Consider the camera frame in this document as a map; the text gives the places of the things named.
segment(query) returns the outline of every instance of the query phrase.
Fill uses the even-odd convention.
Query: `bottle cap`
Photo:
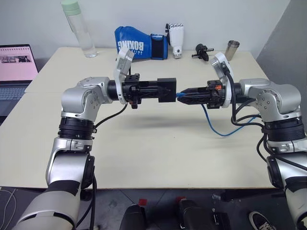
[[[77,0],[63,0],[61,5],[66,16],[73,16],[81,13]]]

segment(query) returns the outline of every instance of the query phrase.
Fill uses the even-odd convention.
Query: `laptop screen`
[[[30,46],[0,46],[0,81],[31,81],[36,75]]]

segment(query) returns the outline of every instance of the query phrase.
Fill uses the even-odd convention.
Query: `blue boxing glove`
[[[164,35],[147,35],[131,26],[115,30],[117,52],[126,46],[134,53],[134,59],[167,59],[167,40]]]

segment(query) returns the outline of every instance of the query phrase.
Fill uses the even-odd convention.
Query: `black sneaker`
[[[254,230],[276,230],[268,219],[259,212],[251,212],[248,217]]]

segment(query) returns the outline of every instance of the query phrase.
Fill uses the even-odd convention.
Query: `clear plastic bottle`
[[[87,58],[96,57],[97,51],[82,17],[77,0],[64,0],[61,4],[71,30],[76,35],[84,55]]]

